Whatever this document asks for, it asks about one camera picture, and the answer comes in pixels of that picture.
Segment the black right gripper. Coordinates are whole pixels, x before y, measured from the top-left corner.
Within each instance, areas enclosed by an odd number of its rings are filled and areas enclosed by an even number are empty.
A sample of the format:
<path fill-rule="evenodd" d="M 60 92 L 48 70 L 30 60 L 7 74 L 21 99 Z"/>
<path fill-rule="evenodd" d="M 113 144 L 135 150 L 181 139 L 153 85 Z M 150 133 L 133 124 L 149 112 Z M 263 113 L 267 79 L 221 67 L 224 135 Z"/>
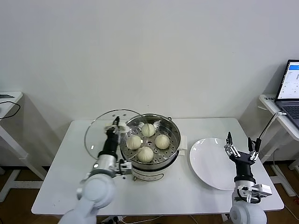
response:
<path fill-rule="evenodd" d="M 251 172 L 251 165 L 253 165 L 259 154 L 259 138 L 252 140 L 248 137 L 248 150 L 249 154 L 244 152 L 238 152 L 233 145 L 233 139 L 231 132 L 228 132 L 226 138 L 226 145 L 224 146 L 227 155 L 230 160 L 235 163 L 236 176 L 234 181 L 250 181 L 255 182 Z"/>

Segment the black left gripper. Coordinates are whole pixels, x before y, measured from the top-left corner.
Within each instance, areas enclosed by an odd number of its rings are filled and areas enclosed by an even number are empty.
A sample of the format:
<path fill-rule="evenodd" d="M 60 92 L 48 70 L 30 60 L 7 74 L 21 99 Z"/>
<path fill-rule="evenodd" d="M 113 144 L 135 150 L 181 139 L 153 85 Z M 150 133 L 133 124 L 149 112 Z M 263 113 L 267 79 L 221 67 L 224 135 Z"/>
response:
<path fill-rule="evenodd" d="M 107 139 L 104 143 L 102 154 L 117 156 L 117 147 L 119 146 L 119 132 L 121 130 L 120 117 L 117 116 L 114 120 L 114 124 L 106 126 Z"/>

